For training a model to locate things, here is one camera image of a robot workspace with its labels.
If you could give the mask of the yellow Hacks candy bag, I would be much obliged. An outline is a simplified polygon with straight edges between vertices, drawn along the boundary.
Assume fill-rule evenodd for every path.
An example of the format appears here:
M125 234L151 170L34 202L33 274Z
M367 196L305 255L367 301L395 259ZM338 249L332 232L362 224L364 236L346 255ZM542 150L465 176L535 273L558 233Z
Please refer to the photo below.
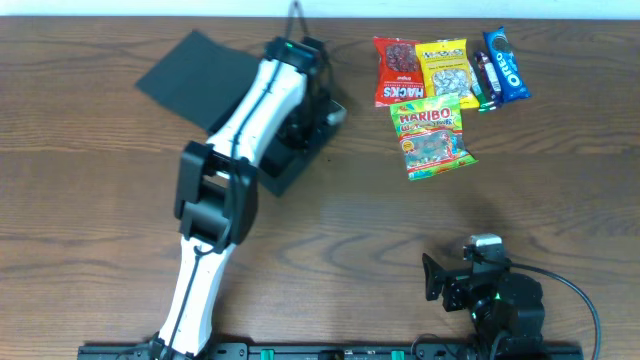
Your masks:
M464 38L421 43L415 52L423 73L427 97L455 94L461 109L477 109L472 90L471 66Z

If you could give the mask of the black gift box with lid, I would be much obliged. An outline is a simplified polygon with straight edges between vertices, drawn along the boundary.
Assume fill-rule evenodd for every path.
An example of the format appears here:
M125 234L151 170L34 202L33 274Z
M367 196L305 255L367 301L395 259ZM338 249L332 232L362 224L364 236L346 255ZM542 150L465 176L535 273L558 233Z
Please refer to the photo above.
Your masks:
M247 158L260 183L282 195L337 132L318 130L303 149L277 140L286 116L308 88L328 86L329 112L344 108L331 95L332 70L322 41L276 37L262 58L213 42L192 31L136 83L164 108L204 129L208 144Z

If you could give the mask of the blue Oreo cookie pack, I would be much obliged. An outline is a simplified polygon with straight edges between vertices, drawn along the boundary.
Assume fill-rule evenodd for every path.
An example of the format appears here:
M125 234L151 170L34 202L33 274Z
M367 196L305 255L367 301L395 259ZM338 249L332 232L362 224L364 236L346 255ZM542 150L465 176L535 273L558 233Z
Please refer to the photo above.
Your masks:
M505 28L483 33L485 44L489 50L491 61L496 69L498 81L502 89L504 103L523 100L531 97L531 93L519 72L513 47L509 42Z

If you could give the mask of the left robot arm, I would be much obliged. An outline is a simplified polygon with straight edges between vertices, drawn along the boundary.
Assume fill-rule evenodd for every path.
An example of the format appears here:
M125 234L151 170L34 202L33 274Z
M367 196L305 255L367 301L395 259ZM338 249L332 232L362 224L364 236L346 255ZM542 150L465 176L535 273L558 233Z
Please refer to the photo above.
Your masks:
M331 79L326 46L313 37L277 37L258 58L192 32L139 80L142 92L209 135L181 154L181 267L150 358L206 351L221 278L254 223L259 188L283 194L345 118Z

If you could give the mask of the green Haribo gummy bag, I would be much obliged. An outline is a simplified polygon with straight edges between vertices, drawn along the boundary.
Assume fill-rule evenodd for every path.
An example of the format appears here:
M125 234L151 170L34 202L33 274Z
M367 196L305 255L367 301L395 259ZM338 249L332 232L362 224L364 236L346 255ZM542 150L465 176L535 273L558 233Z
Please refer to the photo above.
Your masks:
M390 106L390 115L410 181L477 162L463 141L456 94L396 103Z

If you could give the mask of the red Hacks candy bag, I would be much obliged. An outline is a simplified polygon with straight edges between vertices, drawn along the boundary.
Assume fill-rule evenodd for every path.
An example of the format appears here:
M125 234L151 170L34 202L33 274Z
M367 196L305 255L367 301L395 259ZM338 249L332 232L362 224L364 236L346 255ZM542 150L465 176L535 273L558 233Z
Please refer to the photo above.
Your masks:
M374 37L373 44L379 55L375 106L424 98L423 73L415 49L418 41Z

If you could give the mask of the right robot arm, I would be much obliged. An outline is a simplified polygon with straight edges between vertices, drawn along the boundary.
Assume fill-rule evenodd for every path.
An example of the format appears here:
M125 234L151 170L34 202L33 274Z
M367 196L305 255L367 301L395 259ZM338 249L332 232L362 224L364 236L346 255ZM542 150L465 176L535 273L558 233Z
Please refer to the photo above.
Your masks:
M473 251L466 269L446 270L424 254L426 299L442 298L445 311L467 310L475 329L458 359L549 359L542 336L541 284L511 271L506 258Z

